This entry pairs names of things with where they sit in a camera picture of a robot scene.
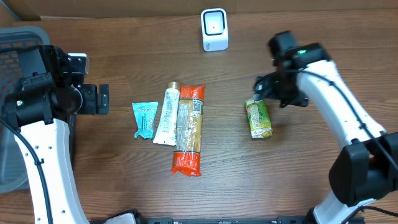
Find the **green snack pouch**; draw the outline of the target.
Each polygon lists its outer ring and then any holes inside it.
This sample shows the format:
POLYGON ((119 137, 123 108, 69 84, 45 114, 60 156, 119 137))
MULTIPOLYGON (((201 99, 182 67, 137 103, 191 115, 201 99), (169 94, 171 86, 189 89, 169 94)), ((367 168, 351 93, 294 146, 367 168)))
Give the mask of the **green snack pouch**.
POLYGON ((267 139, 272 136, 272 125, 268 109, 264 100, 255 101, 253 98, 245 101, 253 139, 267 139))

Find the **teal snack packet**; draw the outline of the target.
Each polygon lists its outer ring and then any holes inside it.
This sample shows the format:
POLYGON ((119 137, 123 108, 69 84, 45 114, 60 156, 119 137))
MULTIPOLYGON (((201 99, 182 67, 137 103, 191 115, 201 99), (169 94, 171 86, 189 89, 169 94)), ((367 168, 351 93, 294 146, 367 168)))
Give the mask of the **teal snack packet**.
POLYGON ((140 102, 132 103, 132 110, 136 119, 137 131, 134 137, 152 139, 154 136, 154 123, 159 103, 140 102))

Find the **white tube gold cap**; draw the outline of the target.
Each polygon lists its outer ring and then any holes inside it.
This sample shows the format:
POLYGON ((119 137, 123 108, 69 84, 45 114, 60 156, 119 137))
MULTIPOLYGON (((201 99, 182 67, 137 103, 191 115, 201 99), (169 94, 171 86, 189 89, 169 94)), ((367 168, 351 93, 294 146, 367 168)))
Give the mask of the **white tube gold cap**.
POLYGON ((163 144, 168 146, 176 145, 176 125, 179 96, 180 84, 177 82, 168 82, 159 125, 153 140, 154 144, 163 144))

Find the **orange spaghetti packet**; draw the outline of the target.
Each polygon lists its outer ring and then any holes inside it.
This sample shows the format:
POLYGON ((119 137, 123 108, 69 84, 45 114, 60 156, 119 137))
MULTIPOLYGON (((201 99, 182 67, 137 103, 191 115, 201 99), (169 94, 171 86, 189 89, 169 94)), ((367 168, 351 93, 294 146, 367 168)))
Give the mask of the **orange spaghetti packet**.
POLYGON ((178 101, 176 145, 171 173, 201 176, 201 132, 205 85, 182 85, 178 101))

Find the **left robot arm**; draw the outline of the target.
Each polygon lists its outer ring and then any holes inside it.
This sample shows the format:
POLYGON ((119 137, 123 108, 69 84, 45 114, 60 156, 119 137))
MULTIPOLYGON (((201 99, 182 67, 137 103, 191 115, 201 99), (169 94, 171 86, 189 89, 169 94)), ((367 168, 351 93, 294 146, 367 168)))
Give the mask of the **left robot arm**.
POLYGON ((85 84, 89 59, 53 45, 2 49, 15 52, 22 90, 5 97, 1 124, 18 143, 36 223, 89 223, 80 203, 70 156, 68 118, 107 115, 109 86, 85 84))

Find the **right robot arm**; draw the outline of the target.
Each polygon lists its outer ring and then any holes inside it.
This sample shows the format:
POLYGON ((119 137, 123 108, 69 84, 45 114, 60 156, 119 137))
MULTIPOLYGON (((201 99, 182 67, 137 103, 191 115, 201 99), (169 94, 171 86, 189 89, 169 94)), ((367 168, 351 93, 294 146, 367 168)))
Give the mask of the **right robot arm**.
POLYGON ((268 46, 275 71, 256 79, 254 99, 278 100, 281 108, 313 102, 340 149, 328 174, 330 193, 297 223, 361 223, 359 212, 397 190, 397 134, 366 112, 321 44, 301 46, 287 30, 268 46))

